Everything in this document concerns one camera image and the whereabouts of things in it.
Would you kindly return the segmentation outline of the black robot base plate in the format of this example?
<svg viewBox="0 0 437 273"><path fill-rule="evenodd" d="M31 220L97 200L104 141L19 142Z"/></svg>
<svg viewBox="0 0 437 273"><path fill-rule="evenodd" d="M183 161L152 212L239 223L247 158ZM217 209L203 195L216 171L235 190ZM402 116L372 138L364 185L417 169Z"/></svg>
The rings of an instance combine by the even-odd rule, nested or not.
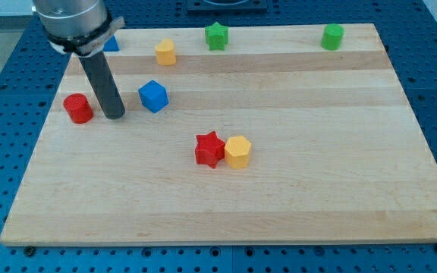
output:
<svg viewBox="0 0 437 273"><path fill-rule="evenodd" d="M229 11L266 11L269 0L186 0L188 14Z"/></svg>

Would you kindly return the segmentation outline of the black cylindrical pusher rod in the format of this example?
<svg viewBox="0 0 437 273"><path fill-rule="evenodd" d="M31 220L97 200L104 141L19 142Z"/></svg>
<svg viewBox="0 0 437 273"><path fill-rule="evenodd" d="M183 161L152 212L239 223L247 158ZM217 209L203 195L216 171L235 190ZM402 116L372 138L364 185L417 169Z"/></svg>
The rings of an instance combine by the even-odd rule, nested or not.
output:
<svg viewBox="0 0 437 273"><path fill-rule="evenodd" d="M125 113L124 103L104 53L79 60L104 115L111 120L121 118Z"/></svg>

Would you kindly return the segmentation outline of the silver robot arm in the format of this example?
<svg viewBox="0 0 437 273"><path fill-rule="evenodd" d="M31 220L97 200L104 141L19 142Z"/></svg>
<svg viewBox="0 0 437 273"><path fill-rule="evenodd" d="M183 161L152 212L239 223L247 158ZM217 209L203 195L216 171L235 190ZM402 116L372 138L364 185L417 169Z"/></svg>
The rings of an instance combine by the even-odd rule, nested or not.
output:
<svg viewBox="0 0 437 273"><path fill-rule="evenodd" d="M121 118L124 103L103 49L124 18L113 17L103 0L33 0L33 6L54 50L80 59L104 115Z"/></svg>

